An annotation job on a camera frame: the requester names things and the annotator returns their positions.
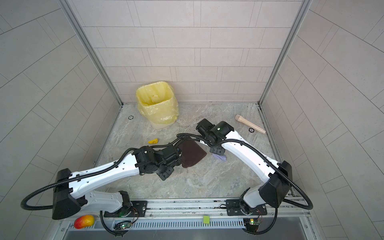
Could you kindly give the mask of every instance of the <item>wall tile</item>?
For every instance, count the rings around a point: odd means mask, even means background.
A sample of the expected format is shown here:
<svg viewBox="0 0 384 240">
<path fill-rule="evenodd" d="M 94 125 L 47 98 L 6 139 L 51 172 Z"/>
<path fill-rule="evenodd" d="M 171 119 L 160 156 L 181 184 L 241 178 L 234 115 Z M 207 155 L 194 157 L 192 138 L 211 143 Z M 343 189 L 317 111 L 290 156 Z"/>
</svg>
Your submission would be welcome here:
<svg viewBox="0 0 384 240">
<path fill-rule="evenodd" d="M 194 20 L 194 27 L 200 27 L 201 26 L 201 1 L 194 1 L 193 2 L 193 20 Z"/>
<path fill-rule="evenodd" d="M 341 225 L 322 227 L 322 229 L 326 237 L 347 237 Z"/>
<path fill-rule="evenodd" d="M 7 194 L 53 130 L 54 127 L 34 112 L 29 112 L 0 142 L 3 159 L 0 168 L 0 195 Z"/>
<path fill-rule="evenodd" d="M 85 26 L 133 26 L 126 1 L 74 0 Z"/>
<path fill-rule="evenodd" d="M 46 170 L 50 173 L 53 173 L 53 174 L 57 171 L 57 168 L 59 167 L 56 164 L 48 162 L 47 160 L 45 160 L 45 159 L 43 159 L 37 155 L 32 159 L 30 164 L 35 165 L 36 167 L 44 169 L 44 170 Z"/>
<path fill-rule="evenodd" d="M 307 155 L 305 155 L 305 153 L 303 153 L 298 158 L 296 158 L 293 161 L 293 163 L 295 164 L 295 167 L 298 167 L 300 164 L 302 164 L 303 162 L 305 162 L 307 160 L 308 160 Z"/>
<path fill-rule="evenodd" d="M 364 38 L 369 44 L 373 44 L 380 35 L 384 32 L 384 18 L 381 17 L 380 21 L 372 28 L 369 34 Z"/>
<path fill-rule="evenodd" d="M 235 83 L 212 83 L 212 82 L 201 82 L 200 93 L 210 94 L 232 94 Z"/>
<path fill-rule="evenodd" d="M 193 48 L 149 48 L 152 66 L 194 66 Z"/>
<path fill-rule="evenodd" d="M 59 38 L 56 36 L 56 34 L 53 32 L 52 28 L 48 25 L 47 21 L 44 19 L 44 17 L 39 17 L 36 19 L 37 22 L 39 22 L 40 26 L 44 29 L 45 33 L 48 34 L 49 38 L 52 40 L 52 42 L 59 46 L 61 44 Z"/>
<path fill-rule="evenodd" d="M 251 48 L 245 65 L 249 67 L 273 67 L 280 51 L 279 48 Z"/>
<path fill-rule="evenodd" d="M 32 111 L 39 115 L 47 123 L 51 124 L 53 127 L 56 127 L 59 124 L 59 121 L 56 118 L 54 118 L 38 104 L 32 109 Z"/>
<path fill-rule="evenodd" d="M 130 79 L 125 67 L 105 67 L 108 77 L 113 83 L 134 82 Z"/>
<path fill-rule="evenodd" d="M 261 48 L 282 48 L 290 28 L 266 28 Z"/>
<path fill-rule="evenodd" d="M 288 152 L 291 155 L 291 158 L 295 160 L 304 153 L 304 150 L 301 147 L 300 142 L 297 139 L 284 113 L 282 113 L 279 119 L 276 120 L 276 124 L 279 127 L 281 136 L 283 137 L 283 140 L 288 148 Z"/>
<path fill-rule="evenodd" d="M 371 221 L 383 220 L 384 209 L 376 206 L 384 201 L 381 187 L 384 175 L 376 164 L 350 132 L 336 139 L 327 149 Z"/>
<path fill-rule="evenodd" d="M 328 46 L 329 42 L 332 40 L 333 36 L 336 34 L 337 30 L 339 30 L 339 26 L 332 25 L 331 29 L 325 36 L 324 40 L 321 42 L 319 48 L 316 50 L 318 54 L 322 54 L 325 50 L 325 48 Z"/>
<path fill-rule="evenodd" d="M 258 102 L 261 96 L 261 94 L 244 94 L 243 102 Z"/>
<path fill-rule="evenodd" d="M 16 239 L 41 240 L 51 222 L 51 218 L 30 215 Z"/>
<path fill-rule="evenodd" d="M 263 2 L 256 27 L 290 28 L 301 2 Z"/>
<path fill-rule="evenodd" d="M 384 2 L 380 0 L 351 4 L 348 0 L 326 1 L 320 15 L 363 39 L 382 17 Z"/>
<path fill-rule="evenodd" d="M 293 124 L 294 121 L 300 116 L 303 112 L 300 105 L 297 103 L 296 99 L 293 97 L 292 93 L 289 91 L 288 87 L 283 82 L 279 88 L 279 91 L 276 94 L 276 97 L 283 108 L 285 115 L 288 118 L 290 124 Z"/>
<path fill-rule="evenodd" d="M 140 48 L 98 48 L 98 50 L 108 67 L 146 66 Z"/>
<path fill-rule="evenodd" d="M 112 94 L 112 92 L 108 89 L 104 95 L 101 97 L 101 100 L 107 106 L 108 109 L 111 108 L 111 105 L 115 101 L 115 96 Z"/>
<path fill-rule="evenodd" d="M 262 94 L 266 83 L 240 83 L 237 93 Z"/>
<path fill-rule="evenodd" d="M 0 14 L 15 28 L 59 8 L 57 2 L 50 0 L 41 0 L 38 3 L 28 0 L 2 1 Z"/>
<path fill-rule="evenodd" d="M 288 56 L 311 83 L 327 65 L 327 62 L 299 37 L 293 41 Z"/>
<path fill-rule="evenodd" d="M 44 15 L 44 19 L 49 24 L 60 42 L 65 42 L 75 35 L 71 24 L 68 22 L 61 9 Z"/>
<path fill-rule="evenodd" d="M 207 102 L 242 102 L 244 94 L 207 94 Z"/>
<path fill-rule="evenodd" d="M 275 141 L 276 141 L 276 144 L 277 144 L 277 148 L 280 152 L 280 155 L 283 159 L 283 161 L 286 161 L 288 162 L 291 166 L 294 166 L 293 165 L 293 161 L 292 161 L 292 158 L 288 152 L 288 149 L 284 143 L 284 140 L 281 136 L 281 133 L 280 131 L 277 131 L 275 134 L 274 134 L 274 137 L 275 137 Z M 300 176 L 299 174 L 297 173 L 297 170 L 295 167 L 292 168 L 292 180 L 295 182 L 297 180 L 300 179 Z"/>
<path fill-rule="evenodd" d="M 86 120 L 79 110 L 71 107 L 41 147 L 37 153 L 38 156 L 56 165 L 60 165 Z"/>
<path fill-rule="evenodd" d="M 380 239 L 378 232 L 350 187 L 327 193 L 348 239 Z"/>
<path fill-rule="evenodd" d="M 256 82 L 260 67 L 224 67 L 222 82 Z"/>
<path fill-rule="evenodd" d="M 176 67 L 178 82 L 215 82 L 217 67 Z"/>
<path fill-rule="evenodd" d="M 107 113 L 103 110 L 100 104 L 97 104 L 78 137 L 86 144 L 91 145 L 106 115 Z"/>
<path fill-rule="evenodd" d="M 343 135 L 348 131 L 348 128 L 341 123 L 339 126 L 337 126 L 335 129 L 333 129 L 330 133 L 328 133 L 325 137 L 323 137 L 321 140 L 323 141 L 325 146 L 328 146 L 331 142 L 335 141 L 338 137 Z"/>
<path fill-rule="evenodd" d="M 0 46 L 0 73 L 8 80 L 56 47 L 37 21 L 1 34 Z"/>
<path fill-rule="evenodd" d="M 295 84 L 301 77 L 301 72 L 292 62 L 292 60 L 287 56 L 280 67 L 279 75 L 284 80 L 289 90 L 292 91 Z"/>
<path fill-rule="evenodd" d="M 93 64 L 91 58 L 88 56 L 84 60 L 82 60 L 78 67 L 80 68 L 81 72 L 85 75 L 85 77 L 88 79 L 88 82 L 92 82 L 94 78 L 99 74 L 97 71 L 95 65 Z"/>
<path fill-rule="evenodd" d="M 83 27 L 83 30 L 90 41 L 92 47 L 94 48 L 106 48 L 103 38 L 100 35 L 100 32 L 97 27 L 89 26 Z"/>
<path fill-rule="evenodd" d="M 241 48 L 202 48 L 201 66 L 239 66 Z"/>
<path fill-rule="evenodd" d="M 337 177 L 335 179 L 332 179 L 332 180 L 329 180 L 328 182 L 323 183 L 321 186 L 323 187 L 324 192 L 327 193 L 327 192 L 331 192 L 336 189 L 348 186 L 348 183 L 347 181 L 345 181 L 345 178 L 343 177 L 343 175 L 341 175 L 340 177 Z"/>
<path fill-rule="evenodd" d="M 248 27 L 254 2 L 202 1 L 201 26 Z"/>
<path fill-rule="evenodd" d="M 107 138 L 107 135 L 109 133 L 109 129 L 111 128 L 119 110 L 120 110 L 120 106 L 118 105 L 118 103 L 116 101 L 114 101 L 114 104 L 109 109 L 107 115 L 104 118 L 103 123 L 101 124 L 101 126 L 99 128 L 99 131 L 97 132 L 97 134 L 95 136 L 95 140 L 98 143 L 100 143 L 101 145 L 104 144 L 104 142 Z"/>
<path fill-rule="evenodd" d="M 116 86 L 118 87 L 120 94 L 126 95 L 126 94 L 135 94 L 136 89 L 147 84 L 149 83 L 116 83 Z"/>
<path fill-rule="evenodd" d="M 295 94 L 295 99 L 320 138 L 341 124 L 340 119 L 308 80 L 304 80 L 301 84 Z"/>
<path fill-rule="evenodd" d="M 169 67 L 132 67 L 137 82 L 172 82 Z"/>
<path fill-rule="evenodd" d="M 377 94 L 373 99 L 371 99 L 371 102 L 378 108 L 384 106 L 384 90 Z"/>
<path fill-rule="evenodd" d="M 321 184 L 341 175 L 308 119 L 295 129 L 295 133 Z"/>
<path fill-rule="evenodd" d="M 58 121 L 61 121 L 86 86 L 75 71 L 70 71 L 40 102 Z"/>
<path fill-rule="evenodd" d="M 359 142 L 384 130 L 384 114 L 331 65 L 313 86 Z"/>
<path fill-rule="evenodd" d="M 104 80 L 100 75 L 98 75 L 80 95 L 78 102 L 87 110 L 88 113 L 92 113 L 107 88 L 108 87 Z"/>
<path fill-rule="evenodd" d="M 248 58 L 248 53 L 249 53 L 249 48 L 243 48 L 243 54 L 241 56 L 241 60 L 240 60 L 240 67 L 245 67 L 245 63 L 247 62 L 247 58 Z"/>
<path fill-rule="evenodd" d="M 209 28 L 153 28 L 158 48 L 209 48 Z"/>
<path fill-rule="evenodd" d="M 0 139 L 9 133 L 44 95 L 23 73 L 0 88 Z"/>
<path fill-rule="evenodd" d="M 99 144 L 96 140 L 93 141 L 91 147 L 89 148 L 87 154 L 84 157 L 83 162 L 79 167 L 79 171 L 90 169 L 94 167 L 94 164 L 98 160 L 98 156 L 102 150 L 102 145 Z"/>
<path fill-rule="evenodd" d="M 384 236 L 384 221 L 373 222 L 376 230 L 379 232 L 380 236 Z"/>
<path fill-rule="evenodd" d="M 384 171 L 384 131 L 361 144 L 364 150 L 380 168 Z"/>
<path fill-rule="evenodd" d="M 79 101 L 76 101 L 74 104 L 75 108 L 77 108 L 77 110 L 79 110 L 79 112 L 81 112 L 81 114 L 85 117 L 85 118 L 89 118 L 89 113 L 87 112 L 87 110 L 85 110 L 85 108 L 79 103 Z"/>
<path fill-rule="evenodd" d="M 83 44 L 80 42 L 80 39 L 77 35 L 71 37 L 71 42 L 73 43 L 76 50 L 79 52 L 81 58 L 85 58 L 88 55 L 87 51 L 85 50 Z"/>
<path fill-rule="evenodd" d="M 98 27 L 107 48 L 155 48 L 152 28 Z"/>
<path fill-rule="evenodd" d="M 139 19 L 139 16 L 137 14 L 137 10 L 136 10 L 135 1 L 127 1 L 127 4 L 129 7 L 129 12 L 130 12 L 131 17 L 132 17 L 133 25 L 134 26 L 141 26 L 140 19 Z"/>
<path fill-rule="evenodd" d="M 24 73 L 48 93 L 81 59 L 71 41 L 66 41 L 32 64 Z"/>
<path fill-rule="evenodd" d="M 309 161 L 297 167 L 306 194 L 313 202 L 313 209 L 322 227 L 339 225 L 340 222 L 325 195 Z"/>
<path fill-rule="evenodd" d="M 384 53 L 347 31 L 336 32 L 322 57 L 368 99 L 384 89 Z"/>
<path fill-rule="evenodd" d="M 194 26 L 193 1 L 135 1 L 141 26 Z"/>
<path fill-rule="evenodd" d="M 258 48 L 265 28 L 212 28 L 211 48 Z"/>
<path fill-rule="evenodd" d="M 25 197 L 26 192 L 44 187 L 52 177 L 52 173 L 31 164 L 24 170 L 23 174 L 18 178 L 12 189 L 0 203 L 0 211 L 2 212 L 0 234 L 4 239 L 15 239 L 23 226 L 22 224 L 15 224 L 14 221 L 10 221 L 9 219 L 15 217 L 19 219 L 20 223 L 24 223 L 31 214 L 30 211 L 23 210 L 20 207 L 20 202 Z M 38 194 L 33 197 L 28 201 L 28 204 L 34 206 L 40 196 L 41 195 Z"/>
<path fill-rule="evenodd" d="M 206 94 L 175 94 L 175 97 L 179 103 L 182 102 L 206 102 Z"/>
<path fill-rule="evenodd" d="M 317 50 L 332 25 L 333 23 L 325 18 L 312 11 L 308 11 L 297 35 L 311 48 Z"/>
<path fill-rule="evenodd" d="M 295 84 L 295 86 L 293 87 L 293 89 L 291 90 L 291 93 L 292 93 L 293 95 L 296 94 L 297 90 L 298 90 L 298 89 L 300 88 L 300 86 L 303 84 L 303 82 L 304 82 L 305 79 L 306 79 L 306 78 L 305 78 L 304 74 L 302 74 L 302 75 L 300 76 L 299 80 L 297 81 L 297 83 Z"/>
</svg>

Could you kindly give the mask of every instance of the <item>metal frame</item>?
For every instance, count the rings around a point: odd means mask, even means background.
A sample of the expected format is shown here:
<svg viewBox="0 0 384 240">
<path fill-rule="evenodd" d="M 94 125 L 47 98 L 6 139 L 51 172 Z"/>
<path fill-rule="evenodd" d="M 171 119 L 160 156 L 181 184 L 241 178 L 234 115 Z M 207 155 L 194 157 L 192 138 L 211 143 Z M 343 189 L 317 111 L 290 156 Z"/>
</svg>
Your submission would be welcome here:
<svg viewBox="0 0 384 240">
<path fill-rule="evenodd" d="M 288 37 L 286 38 L 286 40 L 284 42 L 284 46 L 281 49 L 280 55 L 276 61 L 275 66 L 273 67 L 271 76 L 269 77 L 269 80 L 266 83 L 265 89 L 264 89 L 263 94 L 260 98 L 260 101 L 259 101 L 260 106 L 262 106 L 264 101 L 265 101 L 265 98 L 266 98 L 266 96 L 267 96 L 267 94 L 268 94 L 268 92 L 272 86 L 273 81 L 275 80 L 275 78 L 277 76 L 277 73 L 279 72 L 279 69 L 283 63 L 283 60 L 284 60 L 285 56 L 287 55 L 288 50 L 291 47 L 292 42 L 293 42 L 293 40 L 294 40 L 294 38 L 295 38 L 299 28 L 300 28 L 300 25 L 303 22 L 304 17 L 305 17 L 305 15 L 306 15 L 309 7 L 310 7 L 311 1 L 312 0 L 303 0 L 303 2 L 301 3 L 301 6 L 299 8 L 299 11 L 297 12 L 296 18 L 293 21 L 291 30 L 289 31 Z"/>
<path fill-rule="evenodd" d="M 105 72 L 103 65 L 101 64 L 99 58 L 97 57 L 96 53 L 94 52 L 87 36 L 85 35 L 85 33 L 83 31 L 83 28 L 80 26 L 75 15 L 73 14 L 73 11 L 72 11 L 71 7 L 69 6 L 67 0 L 57 0 L 57 1 L 60 5 L 61 9 L 64 12 L 64 15 L 67 17 L 68 21 L 70 22 L 76 35 L 80 39 L 80 42 L 82 43 L 85 50 L 87 51 L 89 57 L 91 58 L 93 64 L 95 65 L 97 71 L 100 73 L 100 76 L 107 83 L 108 88 L 110 89 L 110 91 L 114 95 L 115 99 L 118 101 L 119 105 L 122 106 L 123 102 L 121 101 L 119 94 L 116 92 L 114 86 L 112 85 L 111 80 L 109 79 L 107 73 Z"/>
</svg>

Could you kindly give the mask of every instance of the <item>gray marble surface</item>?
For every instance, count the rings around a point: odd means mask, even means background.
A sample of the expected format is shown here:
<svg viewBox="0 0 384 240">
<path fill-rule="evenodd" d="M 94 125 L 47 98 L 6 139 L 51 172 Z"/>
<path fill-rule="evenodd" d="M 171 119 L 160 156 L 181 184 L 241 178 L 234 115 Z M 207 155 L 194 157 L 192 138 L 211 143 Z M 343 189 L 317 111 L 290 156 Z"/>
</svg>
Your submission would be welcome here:
<svg viewBox="0 0 384 240">
<path fill-rule="evenodd" d="M 257 131 L 250 133 L 248 126 L 235 120 L 235 115 L 240 114 L 263 127 L 255 104 L 179 104 L 179 111 L 180 116 L 173 125 L 154 130 L 149 121 L 140 115 L 136 105 L 124 105 L 98 166 L 118 160 L 129 147 L 139 148 L 149 145 L 148 141 L 154 138 L 159 140 L 158 144 L 166 144 L 174 140 L 177 133 L 199 134 L 195 130 L 196 124 L 203 118 L 213 124 L 226 121 L 258 150 L 274 158 L 266 134 Z M 174 167 L 175 171 L 165 181 L 162 181 L 157 174 L 136 175 L 117 180 L 98 190 L 107 192 L 124 190 L 133 199 L 239 197 L 248 187 L 261 183 L 257 175 L 229 151 L 225 152 L 227 160 L 222 161 L 209 152 L 209 147 L 201 146 L 207 152 L 207 156 L 195 166 L 186 169 L 181 165 Z"/>
</svg>

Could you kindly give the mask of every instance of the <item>black cable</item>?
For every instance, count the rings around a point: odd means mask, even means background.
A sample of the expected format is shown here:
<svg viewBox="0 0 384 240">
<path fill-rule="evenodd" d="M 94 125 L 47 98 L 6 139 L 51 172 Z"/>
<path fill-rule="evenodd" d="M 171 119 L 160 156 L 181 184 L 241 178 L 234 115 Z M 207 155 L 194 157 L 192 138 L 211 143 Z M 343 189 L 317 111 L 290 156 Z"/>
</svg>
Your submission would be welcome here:
<svg viewBox="0 0 384 240">
<path fill-rule="evenodd" d="M 80 180 L 80 179 L 84 179 L 84 178 L 87 178 L 87 177 L 93 177 L 93 176 L 96 176 L 96 175 L 108 172 L 109 170 L 114 169 L 116 166 L 118 166 L 121 163 L 121 161 L 125 158 L 125 156 L 127 156 L 127 154 L 130 151 L 132 151 L 132 150 L 137 150 L 137 148 L 134 148 L 134 147 L 128 148 L 121 155 L 120 159 L 117 162 L 114 162 L 111 166 L 109 166 L 109 167 L 107 167 L 107 168 L 105 168 L 103 170 L 100 170 L 100 171 L 97 171 L 97 172 L 88 173 L 88 174 L 85 174 L 85 175 L 82 175 L 82 176 L 78 176 L 78 177 L 74 177 L 74 178 L 70 178 L 70 179 L 67 179 L 67 180 L 63 180 L 61 182 L 56 182 L 56 183 L 50 184 L 48 186 L 42 187 L 42 188 L 32 192 L 31 194 L 26 196 L 21 201 L 21 203 L 20 203 L 21 208 L 25 209 L 25 210 L 30 210 L 30 211 L 52 209 L 52 207 L 53 207 L 52 205 L 47 205 L 47 206 L 29 206 L 27 204 L 27 202 L 28 202 L 28 200 L 30 200 L 32 197 L 36 196 L 37 194 L 42 193 L 42 192 L 44 192 L 44 191 L 46 191 L 48 189 L 51 189 L 53 187 L 57 187 L 57 186 L 60 186 L 60 185 L 63 185 L 63 184 L 69 183 L 69 182 L 74 182 L 74 181 L 77 181 L 77 180 Z"/>
<path fill-rule="evenodd" d="M 275 209 L 275 216 L 273 217 L 273 221 L 271 223 L 271 225 L 269 225 L 266 229 L 264 229 L 263 231 L 260 231 L 260 232 L 250 232 L 248 231 L 247 229 L 245 228 L 242 228 L 243 231 L 245 231 L 246 233 L 249 233 L 249 234 L 253 234 L 253 235 L 260 235 L 260 234 L 264 234 L 266 232 L 268 232 L 269 230 L 271 230 L 271 228 L 273 227 L 273 225 L 275 224 L 276 222 L 276 219 L 277 219 L 277 209 Z"/>
<path fill-rule="evenodd" d="M 116 236 L 123 237 L 124 234 L 126 234 L 128 232 L 128 230 L 127 231 L 123 231 L 123 232 L 115 232 L 115 231 L 112 231 L 111 229 L 109 229 L 107 227 L 107 225 L 105 225 L 105 222 L 104 222 L 104 219 L 103 219 L 103 211 L 100 211 L 100 221 L 101 221 L 101 224 L 103 225 L 104 229 L 107 230 L 107 232 L 109 232 L 110 234 L 115 235 L 115 237 Z"/>
</svg>

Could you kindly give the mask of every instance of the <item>trash bag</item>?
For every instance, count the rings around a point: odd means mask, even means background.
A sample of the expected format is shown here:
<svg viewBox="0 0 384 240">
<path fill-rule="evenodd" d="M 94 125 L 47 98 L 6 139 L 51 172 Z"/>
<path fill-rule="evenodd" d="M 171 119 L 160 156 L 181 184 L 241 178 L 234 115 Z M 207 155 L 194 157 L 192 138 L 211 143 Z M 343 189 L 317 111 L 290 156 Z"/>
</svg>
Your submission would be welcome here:
<svg viewBox="0 0 384 240">
<path fill-rule="evenodd" d="M 166 82 L 151 83 L 136 90 L 137 109 L 154 129 L 172 125 L 179 116 L 173 88 Z"/>
</svg>

